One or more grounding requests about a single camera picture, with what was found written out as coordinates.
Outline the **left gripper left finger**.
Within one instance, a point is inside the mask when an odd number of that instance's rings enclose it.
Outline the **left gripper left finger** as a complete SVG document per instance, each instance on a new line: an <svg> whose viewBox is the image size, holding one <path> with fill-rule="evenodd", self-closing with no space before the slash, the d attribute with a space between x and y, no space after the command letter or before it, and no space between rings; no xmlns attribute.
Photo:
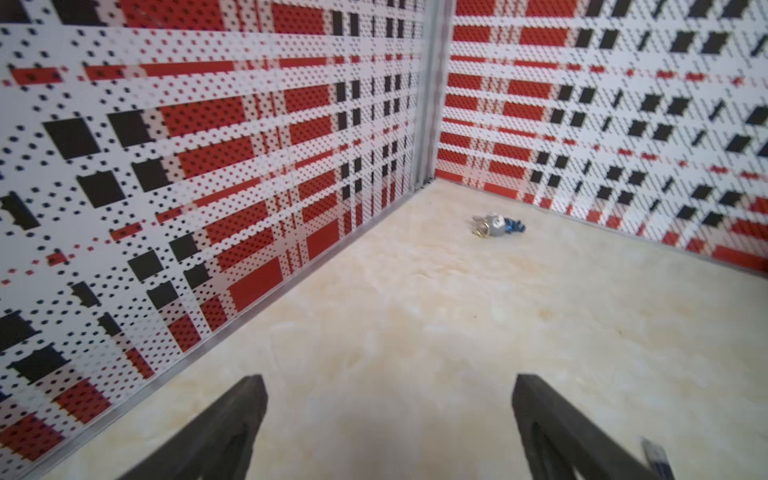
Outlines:
<svg viewBox="0 0 768 480"><path fill-rule="evenodd" d="M246 376L122 477L244 479L267 405L263 377Z"/></svg>

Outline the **grey battery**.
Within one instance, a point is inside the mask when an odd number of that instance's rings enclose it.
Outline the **grey battery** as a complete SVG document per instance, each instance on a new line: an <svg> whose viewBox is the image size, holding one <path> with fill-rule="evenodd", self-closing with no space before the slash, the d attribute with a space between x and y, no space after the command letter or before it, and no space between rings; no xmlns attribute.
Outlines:
<svg viewBox="0 0 768 480"><path fill-rule="evenodd" d="M641 447L650 469L658 479L674 480L675 476L664 448L648 438L641 439Z"/></svg>

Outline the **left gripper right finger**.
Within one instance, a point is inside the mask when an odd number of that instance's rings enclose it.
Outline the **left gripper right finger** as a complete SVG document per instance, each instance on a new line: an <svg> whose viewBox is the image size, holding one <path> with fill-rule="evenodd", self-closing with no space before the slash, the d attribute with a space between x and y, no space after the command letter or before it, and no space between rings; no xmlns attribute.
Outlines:
<svg viewBox="0 0 768 480"><path fill-rule="evenodd" d="M535 480L656 477L538 375L517 376L511 406Z"/></svg>

